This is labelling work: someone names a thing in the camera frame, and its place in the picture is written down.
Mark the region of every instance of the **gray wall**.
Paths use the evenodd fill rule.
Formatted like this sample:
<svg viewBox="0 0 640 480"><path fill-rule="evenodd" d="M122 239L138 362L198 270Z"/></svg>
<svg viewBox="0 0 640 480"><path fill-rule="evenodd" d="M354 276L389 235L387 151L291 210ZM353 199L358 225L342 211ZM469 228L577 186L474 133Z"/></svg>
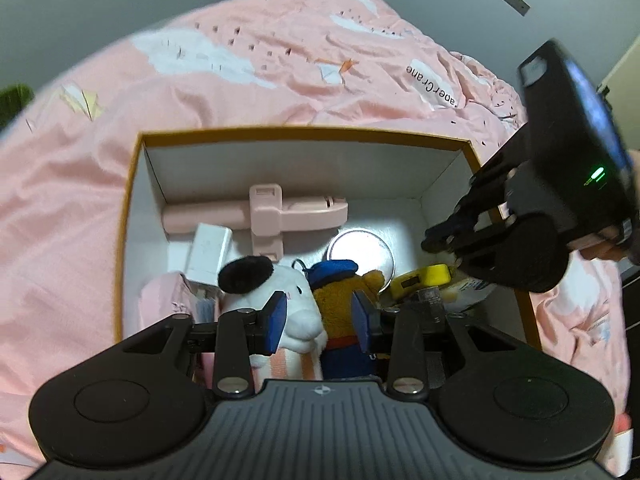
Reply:
<svg viewBox="0 0 640 480"><path fill-rule="evenodd" d="M0 88L39 88L118 38L220 0L0 0Z"/></svg>
<svg viewBox="0 0 640 480"><path fill-rule="evenodd" d="M517 66L558 38L598 84L640 32L640 0L524 0L519 15L502 0L386 0L449 50L473 56L518 87Z"/></svg>
<svg viewBox="0 0 640 480"><path fill-rule="evenodd" d="M0 0L0 87L35 88L119 37L219 0ZM515 69L559 38L600 82L640 32L640 0L386 0L449 50L478 58L516 84Z"/></svg>

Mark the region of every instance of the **white charger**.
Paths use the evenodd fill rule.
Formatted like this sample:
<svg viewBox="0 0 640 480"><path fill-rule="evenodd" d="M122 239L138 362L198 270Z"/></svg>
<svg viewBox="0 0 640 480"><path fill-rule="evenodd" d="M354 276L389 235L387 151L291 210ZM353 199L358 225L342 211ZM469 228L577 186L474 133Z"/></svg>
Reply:
<svg viewBox="0 0 640 480"><path fill-rule="evenodd" d="M198 224L184 273L187 280L204 289L217 287L218 273L225 265L230 246L231 229Z"/></svg>

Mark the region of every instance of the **metal screw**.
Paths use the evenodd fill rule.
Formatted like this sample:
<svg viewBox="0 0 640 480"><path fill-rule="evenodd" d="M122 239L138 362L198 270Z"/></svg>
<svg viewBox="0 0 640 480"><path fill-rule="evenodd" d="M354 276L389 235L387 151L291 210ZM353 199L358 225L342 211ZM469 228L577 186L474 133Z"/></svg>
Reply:
<svg viewBox="0 0 640 480"><path fill-rule="evenodd" d="M400 377L394 381L394 390L402 394L417 394L424 388L424 383L415 377Z"/></svg>
<svg viewBox="0 0 640 480"><path fill-rule="evenodd" d="M242 377L225 377L218 381L218 389L226 394L241 394L249 387Z"/></svg>

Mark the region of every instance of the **pink cloth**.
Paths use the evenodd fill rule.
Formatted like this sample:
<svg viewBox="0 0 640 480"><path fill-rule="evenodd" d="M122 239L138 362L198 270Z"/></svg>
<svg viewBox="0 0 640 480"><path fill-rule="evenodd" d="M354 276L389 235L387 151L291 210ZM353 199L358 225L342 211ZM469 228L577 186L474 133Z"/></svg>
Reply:
<svg viewBox="0 0 640 480"><path fill-rule="evenodd" d="M615 263L577 252L557 286L531 295L542 349L604 384L617 415L625 412L630 379L621 295Z"/></svg>
<svg viewBox="0 0 640 480"><path fill-rule="evenodd" d="M0 444L42 460L34 391L114 342L140 131L357 124L469 139L484 162L525 120L511 86L381 0L227 0L82 62L0 145Z"/></svg>
<svg viewBox="0 0 640 480"><path fill-rule="evenodd" d="M148 282L140 292L138 300L140 330L172 314L187 313L195 317L197 303L198 298L189 289L187 280L181 272L161 274Z"/></svg>

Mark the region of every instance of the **black ear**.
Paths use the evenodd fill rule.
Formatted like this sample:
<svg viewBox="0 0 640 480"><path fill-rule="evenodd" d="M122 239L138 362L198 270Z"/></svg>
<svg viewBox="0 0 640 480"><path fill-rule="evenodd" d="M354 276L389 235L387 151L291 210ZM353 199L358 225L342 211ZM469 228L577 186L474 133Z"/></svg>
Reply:
<svg viewBox="0 0 640 480"><path fill-rule="evenodd" d="M266 282L273 274L273 264L266 256L245 256L220 270L218 286L227 294L247 294Z"/></svg>

